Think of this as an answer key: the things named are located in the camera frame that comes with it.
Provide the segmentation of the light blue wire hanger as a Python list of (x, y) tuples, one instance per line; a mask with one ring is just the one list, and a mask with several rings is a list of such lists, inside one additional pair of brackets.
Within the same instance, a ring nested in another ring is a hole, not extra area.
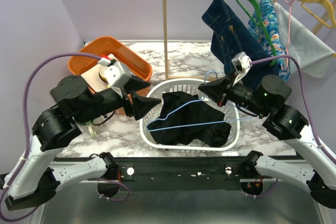
[(220, 112), (206, 104), (206, 95), (196, 95), (176, 109), (169, 110), (167, 115), (148, 122), (146, 129), (149, 132), (157, 132), (227, 122)]

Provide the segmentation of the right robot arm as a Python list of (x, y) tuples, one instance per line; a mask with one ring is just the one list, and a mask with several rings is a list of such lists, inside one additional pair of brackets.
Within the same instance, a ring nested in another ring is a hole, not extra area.
[(234, 83), (233, 73), (199, 85), (198, 89), (218, 106), (227, 101), (265, 119), (262, 126), (278, 140), (294, 148), (310, 165), (302, 168), (250, 151), (238, 166), (244, 177), (269, 176), (295, 185), (325, 207), (335, 208), (335, 153), (315, 140), (312, 124), (286, 101), (292, 89), (278, 76), (267, 75), (256, 90)]

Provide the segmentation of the black skirt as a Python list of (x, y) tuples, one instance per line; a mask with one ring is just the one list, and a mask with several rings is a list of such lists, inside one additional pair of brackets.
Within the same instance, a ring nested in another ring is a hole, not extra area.
[(146, 126), (154, 141), (161, 145), (189, 145), (199, 139), (210, 147), (221, 147), (228, 141), (232, 126), (225, 114), (198, 95), (177, 91), (162, 94), (160, 116)]

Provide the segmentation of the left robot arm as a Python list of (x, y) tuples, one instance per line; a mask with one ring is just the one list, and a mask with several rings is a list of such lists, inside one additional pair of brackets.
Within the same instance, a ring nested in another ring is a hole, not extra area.
[(45, 110), (35, 122), (30, 135), (27, 160), (8, 189), (8, 210), (38, 207), (52, 199), (58, 191), (86, 179), (116, 179), (119, 165), (103, 152), (72, 168), (50, 168), (54, 158), (70, 142), (82, 134), (81, 124), (124, 108), (128, 117), (143, 118), (160, 99), (136, 93), (149, 82), (132, 77), (123, 95), (113, 89), (92, 93), (81, 76), (67, 76), (50, 92), (55, 105)]

